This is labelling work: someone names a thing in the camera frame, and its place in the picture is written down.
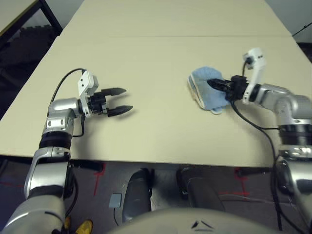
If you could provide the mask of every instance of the blue cloth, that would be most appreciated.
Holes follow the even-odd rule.
[[[214,78],[224,80],[222,74],[214,68],[201,67],[192,72],[188,81],[199,106],[204,110],[211,110],[214,114],[220,114],[230,103],[225,99],[224,92],[212,88],[207,83]]]

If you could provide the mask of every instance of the beige tabletop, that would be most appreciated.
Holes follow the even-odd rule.
[[[36,0],[0,0],[0,36]]]
[[[79,14],[88,10],[85,3],[88,0]],[[111,108],[123,104],[134,108],[118,117],[87,119],[85,136],[72,140],[72,158],[76,159],[270,166],[272,153],[265,137],[230,107],[219,116],[201,110],[186,82],[191,71],[202,66],[219,70],[225,79],[240,74],[242,54],[253,47],[262,48],[266,56],[266,83],[312,96],[312,66],[287,35],[93,37],[86,27],[89,40],[70,41],[76,33],[70,32],[71,27],[78,19],[74,17],[55,40],[0,121],[0,154],[34,154],[51,96],[60,79],[77,67],[96,75],[99,89],[128,90],[108,99]],[[78,97],[78,79],[79,73],[70,76],[57,98]],[[275,126],[269,111],[253,105],[238,107],[255,123]],[[75,133],[80,131],[77,122]],[[278,134],[271,135],[277,148]]]

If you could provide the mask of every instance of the cable wire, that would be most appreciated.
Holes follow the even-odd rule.
[[[55,89],[55,91],[54,91],[54,93],[53,93],[53,96],[52,96],[52,98],[51,98],[50,104],[54,101],[54,99],[55,99],[55,97],[56,97],[56,95],[57,95],[57,93],[58,93],[58,91],[59,91],[59,88],[61,87],[61,85],[63,84],[63,82],[66,80],[66,78],[67,78],[70,74],[72,74],[73,72],[76,72],[76,71],[82,71],[82,72],[84,72],[85,69],[83,69],[83,68],[76,68],[76,69],[71,70],[70,72],[68,72],[68,73],[60,80],[60,82],[58,83],[58,86],[57,86],[57,88]],[[85,122],[85,120],[86,120],[86,115],[83,113],[83,114],[81,115],[81,117],[80,117],[80,122],[81,122],[81,134],[80,134],[80,135],[74,135],[73,137],[82,137],[82,136],[84,135],[84,122]]]
[[[55,97],[56,97],[56,95],[57,95],[57,93],[58,93],[58,91],[59,91],[60,86],[63,84],[63,82],[66,80],[66,78],[67,78],[70,74],[72,74],[73,72],[75,72],[75,71],[82,71],[82,72],[84,72],[85,69],[83,69],[83,68],[76,68],[76,69],[74,69],[74,70],[71,70],[69,73],[67,73],[67,74],[60,80],[60,82],[58,83],[58,86],[57,86],[57,88],[55,89],[55,91],[54,91],[54,93],[53,93],[53,96],[52,96],[52,98],[51,98],[50,104],[54,101],[54,99],[55,99]]]
[[[272,142],[272,139],[270,138],[270,136],[261,128],[259,127],[258,125],[252,123],[251,121],[249,121],[248,119],[246,119],[240,112],[239,110],[237,109],[236,105],[235,105],[235,101],[231,101],[231,106],[233,108],[233,110],[236,112],[236,114],[241,117],[243,120],[245,120],[247,123],[249,123],[250,125],[252,125],[253,127],[255,127],[256,129],[258,129],[259,131],[261,131],[266,137],[267,139],[269,140],[270,142],[270,145],[271,145],[271,149],[272,149],[272,153],[273,153],[273,168],[275,167],[275,161],[276,161],[276,156],[275,156],[275,148],[274,148],[274,145],[273,145],[273,142]],[[272,193],[272,197],[273,197],[273,201],[274,201],[274,204],[275,204],[275,210],[276,210],[276,215],[277,215],[277,224],[278,224],[278,229],[280,231],[283,230],[282,228],[282,221],[281,221],[281,209],[280,209],[280,206],[279,206],[279,200],[278,200],[278,195],[277,195],[277,191],[276,189],[276,186],[275,186],[275,183],[274,183],[274,177],[273,175],[275,174],[274,172],[274,169],[273,171],[271,172],[271,182],[270,182],[270,187],[271,187],[271,193]]]
[[[246,69],[246,65],[247,65],[247,60],[246,61],[244,61],[244,64],[243,64],[243,68],[242,68],[242,77],[244,77],[244,75],[245,75],[245,69]],[[239,115],[239,117],[241,117],[243,120],[245,120],[246,122],[248,122],[249,124],[251,124],[253,127],[255,127],[255,128],[257,128],[257,129],[262,129],[262,130],[279,130],[279,128],[263,128],[263,127],[260,127],[260,126],[258,126],[258,125],[256,125],[256,124],[254,124],[254,123],[252,123],[251,121],[249,121],[248,119],[246,119],[239,111],[238,111],[238,109],[236,108],[236,110],[237,110],[237,114]]]
[[[308,23],[307,25],[304,25],[302,29],[300,29],[298,32],[292,34],[292,36],[296,36],[298,33],[300,33],[301,31],[305,30],[307,27],[311,26],[312,25],[312,22],[311,23]]]
[[[72,211],[73,207],[75,206],[75,204],[77,202],[77,198],[78,198],[79,186],[78,186],[78,182],[77,182],[75,175],[74,175],[74,186],[75,186],[75,196],[74,196],[72,204],[70,205],[70,207],[66,211],[65,217],[67,217],[70,214],[70,212]]]
[[[81,134],[80,135],[73,135],[73,137],[82,137],[84,135],[84,121],[86,120],[86,115],[83,113],[80,117],[81,122]]]
[[[242,68],[242,76],[244,76],[245,73],[245,68],[246,68],[246,64],[247,61],[244,62],[243,64],[243,68]],[[276,161],[278,159],[278,157],[276,157],[275,155],[275,148],[274,148],[274,144],[272,139],[270,138],[270,136],[264,131],[264,130],[271,130],[272,128],[262,128],[256,124],[254,124],[253,122],[249,121],[248,119],[246,119],[237,109],[236,105],[235,105],[235,101],[231,101],[231,106],[233,108],[233,110],[235,111],[235,113],[241,117],[243,120],[245,120],[247,123],[249,123],[250,125],[252,125],[253,127],[255,127],[256,129],[258,129],[259,131],[261,131],[266,138],[269,140],[269,143],[271,145],[271,149],[272,149],[272,155],[273,155],[273,168],[272,168],[272,172],[271,172],[271,176],[270,176],[270,189],[271,189],[271,193],[272,193],[272,197],[273,197],[273,201],[274,201],[274,205],[275,205],[275,210],[276,210],[276,215],[277,215],[277,224],[278,224],[278,229],[280,231],[283,230],[282,227],[282,220],[281,217],[283,217],[297,232],[304,234],[304,232],[298,228],[293,222],[291,222],[287,216],[284,214],[284,212],[282,211],[280,204],[279,204],[279,198],[278,198],[278,193],[277,193],[277,176],[276,176]]]
[[[115,221],[116,225],[119,226],[118,223],[117,223],[117,220],[116,220],[115,210],[116,210],[116,208],[114,208],[114,221]]]

